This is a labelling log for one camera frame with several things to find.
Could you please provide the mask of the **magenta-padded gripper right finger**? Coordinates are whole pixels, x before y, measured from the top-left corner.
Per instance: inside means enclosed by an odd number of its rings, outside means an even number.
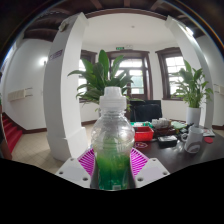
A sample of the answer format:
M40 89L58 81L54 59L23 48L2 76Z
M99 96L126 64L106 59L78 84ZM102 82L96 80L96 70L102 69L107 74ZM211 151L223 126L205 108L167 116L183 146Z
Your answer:
M148 158L135 148L130 152L130 168L136 188L169 175L169 171L157 158Z

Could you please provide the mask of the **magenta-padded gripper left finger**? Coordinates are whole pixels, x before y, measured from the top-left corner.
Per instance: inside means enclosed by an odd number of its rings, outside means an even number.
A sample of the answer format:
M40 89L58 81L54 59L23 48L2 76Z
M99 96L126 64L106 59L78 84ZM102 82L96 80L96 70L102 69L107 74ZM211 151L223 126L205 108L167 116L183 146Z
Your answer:
M69 158L56 175L84 188L98 188L95 155L92 148L78 158Z

